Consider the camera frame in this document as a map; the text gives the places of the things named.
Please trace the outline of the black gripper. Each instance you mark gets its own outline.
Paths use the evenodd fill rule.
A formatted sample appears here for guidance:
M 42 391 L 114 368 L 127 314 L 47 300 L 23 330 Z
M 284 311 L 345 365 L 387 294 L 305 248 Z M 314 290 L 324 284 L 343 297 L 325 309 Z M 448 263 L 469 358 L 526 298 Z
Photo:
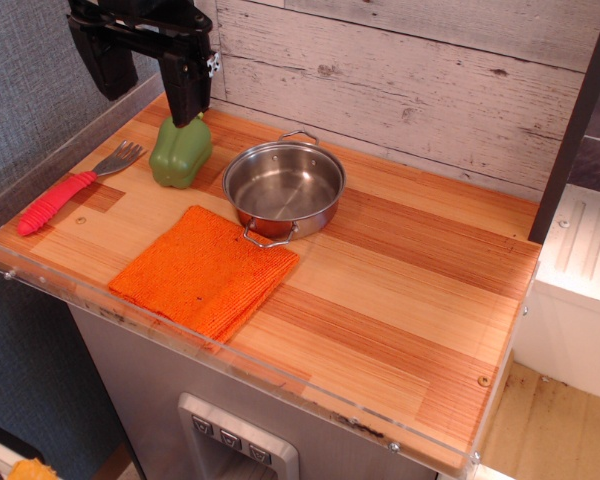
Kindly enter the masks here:
M 71 1 L 69 8 L 74 44 L 108 100 L 119 99 L 138 81 L 129 49 L 168 49 L 159 66 L 174 125 L 183 128 L 208 110 L 212 21 L 192 1 Z M 191 51 L 171 48 L 175 45 Z

